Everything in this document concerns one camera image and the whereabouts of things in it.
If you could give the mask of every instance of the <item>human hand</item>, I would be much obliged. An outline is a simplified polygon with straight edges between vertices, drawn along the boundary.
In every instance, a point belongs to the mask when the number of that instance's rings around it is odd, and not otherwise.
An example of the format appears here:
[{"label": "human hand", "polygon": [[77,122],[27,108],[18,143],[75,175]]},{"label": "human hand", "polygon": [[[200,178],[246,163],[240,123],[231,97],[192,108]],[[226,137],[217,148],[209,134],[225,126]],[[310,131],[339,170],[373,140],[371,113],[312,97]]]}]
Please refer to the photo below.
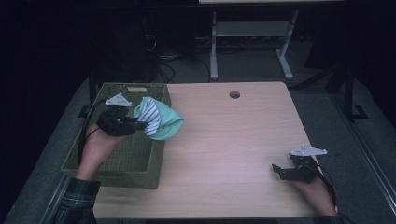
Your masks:
[{"label": "human hand", "polygon": [[289,183],[305,196],[306,200],[317,209],[321,216],[337,216],[332,204],[332,195],[321,179],[316,177],[309,184],[303,181],[289,181]]},{"label": "human hand", "polygon": [[86,136],[88,139],[85,141],[76,179],[94,181],[99,167],[113,154],[116,146],[131,135],[110,136],[93,124],[87,130]]}]

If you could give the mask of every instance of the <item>cable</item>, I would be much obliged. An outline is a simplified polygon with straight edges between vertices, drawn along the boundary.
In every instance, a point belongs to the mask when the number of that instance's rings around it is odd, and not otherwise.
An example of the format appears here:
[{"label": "cable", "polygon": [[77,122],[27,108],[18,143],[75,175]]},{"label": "cable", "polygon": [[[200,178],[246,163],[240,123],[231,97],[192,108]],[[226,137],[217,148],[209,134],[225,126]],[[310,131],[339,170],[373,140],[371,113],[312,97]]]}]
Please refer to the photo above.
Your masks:
[{"label": "cable", "polygon": [[82,124],[81,132],[79,133],[78,139],[78,165],[81,163],[82,150],[84,149],[85,141],[92,134],[90,133],[87,137],[85,137],[85,133],[87,132],[88,126],[90,124],[92,114],[95,111],[96,107],[99,106],[99,104],[104,103],[105,101],[106,99],[102,99],[98,103],[96,103],[96,105],[93,105],[90,112],[88,112],[87,118],[85,118],[84,123]]},{"label": "cable", "polygon": [[195,52],[197,52],[197,53],[199,53],[200,51],[201,52],[205,52],[205,50],[210,51],[210,47],[211,47],[211,44],[212,44],[211,38],[210,37],[204,37],[203,40],[205,40],[205,43],[195,47]]},{"label": "cable", "polygon": [[100,128],[97,127],[95,130],[93,130],[92,132],[90,132],[86,137],[85,137],[85,142],[87,142],[88,138],[91,136],[91,134],[93,134],[94,132],[98,131]]},{"label": "cable", "polygon": [[334,207],[337,205],[337,199],[335,196],[335,190],[334,190],[334,186],[332,184],[329,183],[329,181],[324,177],[323,174],[318,173],[317,171],[315,171],[314,169],[312,169],[310,166],[301,163],[302,166],[304,166],[305,168],[308,168],[312,173],[314,173],[319,179],[321,179],[321,181],[323,181],[323,183],[326,185],[327,189],[329,190],[330,194],[332,195],[332,203],[334,205]]},{"label": "cable", "polygon": [[209,76],[209,79],[207,80],[207,82],[210,82],[210,78],[211,78],[211,76],[210,76],[210,69],[209,69],[209,67],[207,66],[207,64],[206,64],[204,61],[202,61],[201,59],[195,58],[195,60],[196,60],[197,62],[200,62],[201,64],[204,65],[204,67],[206,68],[206,72],[208,73],[208,76]]},{"label": "cable", "polygon": [[332,177],[330,176],[330,173],[321,165],[318,165],[318,167],[320,167],[321,170],[324,171],[324,173],[326,173],[327,177],[329,177],[330,179],[330,183],[332,184],[332,186],[334,186],[334,184],[332,183]]},{"label": "cable", "polygon": [[173,60],[173,59],[177,59],[177,58],[181,58],[181,54],[174,54],[174,55],[160,57],[160,59],[162,59],[162,60]]},{"label": "cable", "polygon": [[[161,69],[161,65],[171,69],[171,71],[172,71],[172,76],[171,77],[168,77],[168,75],[166,75],[166,73],[163,71],[163,69]],[[173,69],[173,67],[171,67],[168,64],[160,63],[160,66],[158,67],[158,72],[162,76],[164,83],[169,83],[169,82],[173,81],[173,78],[175,77],[175,69]]]},{"label": "cable", "polygon": [[[239,53],[245,50],[248,50],[248,43],[242,43],[245,45],[245,47],[243,48],[241,45],[239,45],[238,43],[241,43],[240,41],[236,41],[234,39],[232,40],[228,40],[229,42],[229,46],[228,49],[226,50],[218,50],[219,54],[235,54],[235,53]],[[237,46],[237,49],[231,50],[233,48],[233,44]]]},{"label": "cable", "polygon": [[147,50],[150,51],[150,52],[154,51],[155,48],[157,47],[157,39],[155,38],[154,35],[145,35],[145,37],[150,37],[150,38],[153,39],[153,41],[154,41],[153,46],[150,49],[147,49]]}]

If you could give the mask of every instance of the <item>gray carpet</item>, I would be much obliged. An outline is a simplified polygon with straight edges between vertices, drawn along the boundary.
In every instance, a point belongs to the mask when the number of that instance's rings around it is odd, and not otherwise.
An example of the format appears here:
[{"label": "gray carpet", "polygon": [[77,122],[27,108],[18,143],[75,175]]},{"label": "gray carpet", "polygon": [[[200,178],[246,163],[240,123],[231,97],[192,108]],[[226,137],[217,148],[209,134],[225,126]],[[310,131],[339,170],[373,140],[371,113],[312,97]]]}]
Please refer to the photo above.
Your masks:
[{"label": "gray carpet", "polygon": [[[292,86],[318,72],[315,69],[304,68],[310,44],[293,42],[287,58],[291,70],[295,72],[295,79],[286,80],[275,55],[277,44],[271,42],[235,54],[220,54],[218,82],[283,81],[288,86]],[[198,58],[209,65],[208,54],[199,54]],[[173,79],[175,83],[208,80],[209,74],[202,62],[176,60],[166,64],[176,71]],[[163,70],[170,74],[170,70],[167,69],[163,67]],[[327,77],[323,78],[303,91],[290,91],[290,94],[311,145],[329,151],[328,155],[319,156],[318,160],[331,174],[336,186],[338,209],[360,224],[396,223],[396,216],[375,182],[362,156],[360,145],[350,131],[350,123],[340,112],[337,102],[342,92],[335,95],[327,93],[324,90],[327,80]],[[162,78],[158,76],[156,81],[161,82]],[[395,129],[376,107],[367,89],[359,82],[356,82],[355,86],[354,102],[363,107],[369,119],[357,120],[354,126],[364,136],[384,173],[395,186],[396,167],[393,165],[396,158]],[[88,105],[88,96],[86,81],[81,84],[65,110],[6,223],[40,223],[42,219],[48,218],[44,215],[49,215],[51,210],[49,204],[56,204],[56,197],[54,199],[52,197],[59,182],[63,180],[60,167],[82,124],[78,113],[84,105]],[[98,221],[104,224],[145,222],[108,219]],[[280,219],[278,223],[312,222],[309,218],[288,218]]]}]

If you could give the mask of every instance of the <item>metal stand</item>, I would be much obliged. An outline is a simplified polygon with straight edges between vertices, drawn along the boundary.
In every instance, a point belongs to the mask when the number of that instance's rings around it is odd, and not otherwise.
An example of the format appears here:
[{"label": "metal stand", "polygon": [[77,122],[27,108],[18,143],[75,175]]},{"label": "metal stand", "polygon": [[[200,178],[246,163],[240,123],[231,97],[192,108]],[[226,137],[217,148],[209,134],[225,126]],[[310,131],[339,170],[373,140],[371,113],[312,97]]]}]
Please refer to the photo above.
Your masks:
[{"label": "metal stand", "polygon": [[[304,81],[300,84],[288,87],[288,89],[289,90],[302,90],[303,88],[308,87],[309,85],[315,83],[316,81],[321,80],[322,78],[335,73],[340,68],[342,68],[342,65],[340,63],[337,63],[334,66],[323,70],[322,72],[312,76],[311,78],[307,79],[306,81]],[[331,81],[329,81],[329,83],[328,83],[327,90],[328,90],[328,92],[335,93],[335,92],[339,91],[339,88],[344,83],[344,80],[342,80],[342,83],[338,84],[338,86],[336,86],[336,87],[334,87],[332,84],[330,84],[330,82]]]},{"label": "metal stand", "polygon": [[346,88],[344,95],[344,112],[346,113],[346,117],[353,122],[355,119],[368,119],[368,116],[364,112],[363,108],[360,105],[356,105],[355,108],[358,111],[358,114],[353,114],[352,112],[352,98],[353,98],[353,73],[351,68],[348,67],[346,71]]},{"label": "metal stand", "polygon": [[298,13],[298,10],[294,10],[289,21],[217,21],[216,11],[213,12],[212,50],[210,52],[211,79],[217,80],[219,77],[216,57],[217,36],[284,36],[285,42],[281,49],[276,50],[276,56],[279,59],[285,77],[293,79],[293,74],[290,71],[285,55]]}]

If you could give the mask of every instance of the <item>white stand leg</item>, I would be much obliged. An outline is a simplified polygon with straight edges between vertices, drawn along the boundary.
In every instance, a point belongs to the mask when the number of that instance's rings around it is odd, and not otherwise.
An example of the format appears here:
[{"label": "white stand leg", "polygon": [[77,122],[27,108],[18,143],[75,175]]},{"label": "white stand leg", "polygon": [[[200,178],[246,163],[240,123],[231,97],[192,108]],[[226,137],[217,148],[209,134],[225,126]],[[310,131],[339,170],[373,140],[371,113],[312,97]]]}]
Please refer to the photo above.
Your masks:
[{"label": "white stand leg", "polygon": [[218,59],[216,57],[216,11],[213,12],[212,22],[212,50],[210,52],[210,78],[218,79]]},{"label": "white stand leg", "polygon": [[285,58],[285,54],[289,46],[291,35],[293,34],[293,29],[295,22],[297,20],[298,12],[299,12],[298,10],[293,11],[293,15],[291,16],[291,20],[289,22],[289,26],[286,31],[285,43],[283,44],[281,49],[276,50],[277,58],[279,59],[280,65],[282,66],[283,73],[285,74],[286,79],[293,79],[293,74],[290,71],[288,61]]}]

